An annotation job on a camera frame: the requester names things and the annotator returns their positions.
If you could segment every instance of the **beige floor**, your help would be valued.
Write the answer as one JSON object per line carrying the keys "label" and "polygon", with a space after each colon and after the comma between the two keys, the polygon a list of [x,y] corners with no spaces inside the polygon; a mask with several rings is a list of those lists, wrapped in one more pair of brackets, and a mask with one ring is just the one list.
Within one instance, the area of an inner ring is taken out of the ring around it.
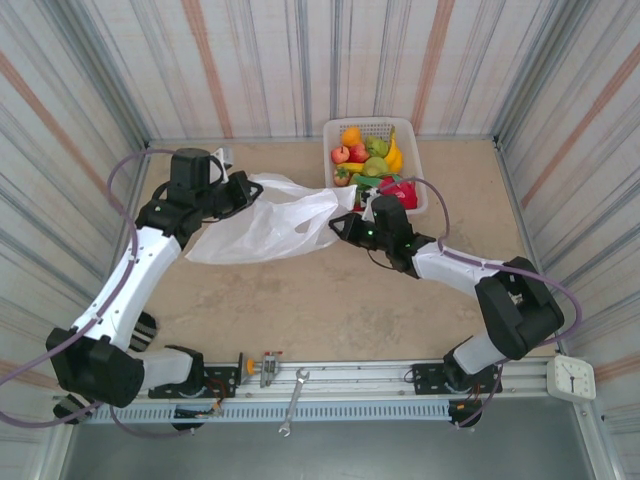
{"label": "beige floor", "polygon": [[[247,173],[281,173],[309,187],[324,185],[321,143],[233,148],[236,168]],[[491,143],[419,142],[419,151],[426,178],[447,200],[448,245],[486,258],[522,255]],[[168,177],[169,156],[156,155],[142,201]],[[427,212],[411,221],[421,233],[442,232],[442,211],[432,194]],[[364,250],[344,242],[256,265],[208,266],[180,258],[146,310],[160,324],[154,348],[184,345],[207,361],[233,361],[240,351],[259,358],[265,350],[284,351],[285,361],[438,358],[483,328],[475,299],[383,270]],[[552,352],[547,347],[536,354]]]}

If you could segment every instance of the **striped wall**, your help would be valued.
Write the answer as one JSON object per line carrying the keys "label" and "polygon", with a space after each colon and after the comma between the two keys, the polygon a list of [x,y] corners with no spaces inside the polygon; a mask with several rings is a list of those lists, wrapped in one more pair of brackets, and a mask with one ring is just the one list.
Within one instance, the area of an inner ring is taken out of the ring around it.
{"label": "striped wall", "polygon": [[490,134],[563,0],[72,2],[152,139],[318,136],[393,115]]}
{"label": "striped wall", "polygon": [[[114,119],[49,2],[0,3],[0,376],[44,352],[101,287],[120,233],[104,197],[139,148]],[[128,202],[132,171],[116,193]],[[51,418],[50,365],[0,390],[0,409]],[[0,478],[27,478],[47,432],[0,423]]]}
{"label": "striped wall", "polygon": [[538,256],[585,309],[570,352],[595,365],[604,423],[640,478],[640,2],[585,4],[503,141]]}

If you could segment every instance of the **apple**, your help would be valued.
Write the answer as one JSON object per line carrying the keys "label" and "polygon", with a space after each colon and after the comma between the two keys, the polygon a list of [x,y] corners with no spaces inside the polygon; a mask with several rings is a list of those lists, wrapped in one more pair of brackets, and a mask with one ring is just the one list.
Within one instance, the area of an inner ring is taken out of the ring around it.
{"label": "apple", "polygon": [[349,149],[347,147],[338,147],[331,150],[331,161],[336,165],[349,160]]}
{"label": "apple", "polygon": [[358,143],[349,149],[349,161],[353,163],[364,163],[370,157],[364,143]]}

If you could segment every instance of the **clock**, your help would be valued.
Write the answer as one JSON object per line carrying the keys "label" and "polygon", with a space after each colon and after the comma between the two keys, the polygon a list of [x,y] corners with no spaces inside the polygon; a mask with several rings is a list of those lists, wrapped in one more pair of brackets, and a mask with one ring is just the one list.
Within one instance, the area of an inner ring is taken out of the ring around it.
{"label": "clock", "polygon": [[596,398],[593,367],[583,360],[558,355],[547,363],[549,395],[575,403]]}

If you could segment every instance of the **plastic basket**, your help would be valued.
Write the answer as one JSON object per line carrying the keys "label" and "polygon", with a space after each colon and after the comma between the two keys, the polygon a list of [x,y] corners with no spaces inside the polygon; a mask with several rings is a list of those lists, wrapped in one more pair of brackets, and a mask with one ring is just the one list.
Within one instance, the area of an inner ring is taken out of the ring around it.
{"label": "plastic basket", "polygon": [[[400,174],[403,177],[420,177],[422,174],[422,164],[418,155],[418,145],[416,136],[413,134],[413,127],[408,120],[395,117],[353,117],[330,120],[324,125],[322,131],[324,145],[324,181],[328,188],[334,188],[333,171],[335,164],[331,161],[331,150],[341,145],[342,133],[349,127],[358,127],[362,132],[363,140],[368,135],[375,135],[385,141],[389,141],[391,127],[396,127],[396,142],[398,148],[402,150],[404,165]],[[407,210],[408,215],[422,213],[427,209],[427,188],[421,184],[416,184],[416,194],[418,196],[418,208]]]}

